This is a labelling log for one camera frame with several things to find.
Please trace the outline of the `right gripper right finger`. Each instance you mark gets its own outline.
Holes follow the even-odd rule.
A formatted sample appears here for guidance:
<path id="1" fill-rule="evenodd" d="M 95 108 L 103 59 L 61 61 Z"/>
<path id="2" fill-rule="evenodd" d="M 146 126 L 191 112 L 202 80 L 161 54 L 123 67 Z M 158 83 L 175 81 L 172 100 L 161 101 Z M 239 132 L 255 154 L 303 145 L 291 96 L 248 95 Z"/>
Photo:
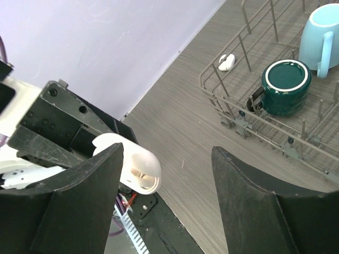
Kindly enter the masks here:
<path id="1" fill-rule="evenodd" d="M 211 162 L 229 253 L 338 253 L 338 191 L 285 182 L 219 146 Z"/>

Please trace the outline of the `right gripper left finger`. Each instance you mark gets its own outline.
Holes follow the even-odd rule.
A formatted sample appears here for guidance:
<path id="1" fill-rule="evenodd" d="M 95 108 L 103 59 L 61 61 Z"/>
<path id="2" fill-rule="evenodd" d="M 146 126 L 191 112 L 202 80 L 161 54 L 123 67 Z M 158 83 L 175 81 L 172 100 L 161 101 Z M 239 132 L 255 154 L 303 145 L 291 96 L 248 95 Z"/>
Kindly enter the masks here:
<path id="1" fill-rule="evenodd" d="M 1 190 L 1 253 L 103 253 L 122 164 L 116 143 L 25 189 Z"/>

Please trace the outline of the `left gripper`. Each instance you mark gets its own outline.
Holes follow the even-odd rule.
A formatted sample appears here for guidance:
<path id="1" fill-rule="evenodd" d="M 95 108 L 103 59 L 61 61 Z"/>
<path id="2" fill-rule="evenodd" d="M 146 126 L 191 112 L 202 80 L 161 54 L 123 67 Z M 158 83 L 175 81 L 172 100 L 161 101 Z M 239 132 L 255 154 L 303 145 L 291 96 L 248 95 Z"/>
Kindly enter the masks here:
<path id="1" fill-rule="evenodd" d="M 77 96 L 65 82 L 54 80 L 46 83 L 7 144 L 25 155 L 69 168 L 88 157 L 51 140 L 72 140 L 80 129 L 94 136 L 114 132 L 138 144 L 131 127 Z"/>

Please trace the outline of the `oval white charging case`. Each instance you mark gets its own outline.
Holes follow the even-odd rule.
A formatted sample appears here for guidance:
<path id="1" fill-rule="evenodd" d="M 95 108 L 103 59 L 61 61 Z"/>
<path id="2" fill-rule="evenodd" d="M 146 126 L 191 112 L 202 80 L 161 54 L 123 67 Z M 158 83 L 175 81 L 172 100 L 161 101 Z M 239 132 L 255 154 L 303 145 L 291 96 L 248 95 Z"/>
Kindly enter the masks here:
<path id="1" fill-rule="evenodd" d="M 93 155 L 115 143 L 123 145 L 120 183 L 142 195 L 157 192 L 161 185 L 161 166 L 157 157 L 149 150 L 116 133 L 104 133 L 92 141 L 95 146 Z"/>

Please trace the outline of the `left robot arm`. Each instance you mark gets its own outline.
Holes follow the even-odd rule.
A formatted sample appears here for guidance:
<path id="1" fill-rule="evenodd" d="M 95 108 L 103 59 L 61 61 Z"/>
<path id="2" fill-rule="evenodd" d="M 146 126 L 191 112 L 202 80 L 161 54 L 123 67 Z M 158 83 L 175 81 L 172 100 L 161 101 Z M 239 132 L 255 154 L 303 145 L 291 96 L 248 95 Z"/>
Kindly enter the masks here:
<path id="1" fill-rule="evenodd" d="M 93 140 L 133 130 L 70 91 L 63 81 L 44 88 L 7 77 L 1 82 L 1 186 L 24 188 L 93 155 Z"/>

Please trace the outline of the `small white charging case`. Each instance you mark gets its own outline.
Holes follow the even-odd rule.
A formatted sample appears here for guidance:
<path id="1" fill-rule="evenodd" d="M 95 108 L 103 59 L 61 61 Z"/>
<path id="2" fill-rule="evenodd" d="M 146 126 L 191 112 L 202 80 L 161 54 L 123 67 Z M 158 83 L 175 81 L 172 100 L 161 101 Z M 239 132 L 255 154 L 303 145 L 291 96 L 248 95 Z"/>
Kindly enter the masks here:
<path id="1" fill-rule="evenodd" d="M 236 57 L 234 54 L 224 54 L 219 59 L 218 69 L 220 71 L 230 71 L 236 62 Z"/>

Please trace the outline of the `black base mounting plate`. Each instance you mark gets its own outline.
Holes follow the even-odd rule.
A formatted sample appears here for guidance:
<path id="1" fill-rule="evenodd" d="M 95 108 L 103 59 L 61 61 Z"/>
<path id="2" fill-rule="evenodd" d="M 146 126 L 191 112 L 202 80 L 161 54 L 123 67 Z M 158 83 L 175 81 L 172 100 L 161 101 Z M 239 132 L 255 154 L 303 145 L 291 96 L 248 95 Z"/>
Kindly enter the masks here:
<path id="1" fill-rule="evenodd" d="M 204 254 L 158 193 L 141 195 L 122 186 L 115 204 L 128 212 L 150 253 Z"/>

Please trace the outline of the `dark teal mug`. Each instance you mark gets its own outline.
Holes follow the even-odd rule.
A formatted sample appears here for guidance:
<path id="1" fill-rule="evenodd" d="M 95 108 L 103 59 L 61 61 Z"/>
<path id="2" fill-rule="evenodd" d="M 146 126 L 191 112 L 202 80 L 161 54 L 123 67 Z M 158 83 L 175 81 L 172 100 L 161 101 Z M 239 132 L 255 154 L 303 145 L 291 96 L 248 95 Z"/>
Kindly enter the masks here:
<path id="1" fill-rule="evenodd" d="M 293 59 L 282 59 L 267 66 L 260 87 L 247 100 L 250 112 L 264 109 L 274 116 L 291 116 L 306 103 L 312 74 L 307 65 Z"/>

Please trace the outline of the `light blue mug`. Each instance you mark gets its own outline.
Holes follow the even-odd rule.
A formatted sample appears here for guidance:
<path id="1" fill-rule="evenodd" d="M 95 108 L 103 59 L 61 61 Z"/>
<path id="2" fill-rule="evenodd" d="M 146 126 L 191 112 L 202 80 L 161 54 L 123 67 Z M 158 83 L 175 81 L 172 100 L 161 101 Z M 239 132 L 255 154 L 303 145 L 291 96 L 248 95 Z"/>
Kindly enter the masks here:
<path id="1" fill-rule="evenodd" d="M 302 33 L 299 60 L 326 78 L 338 65 L 338 4 L 323 5 L 314 10 Z"/>

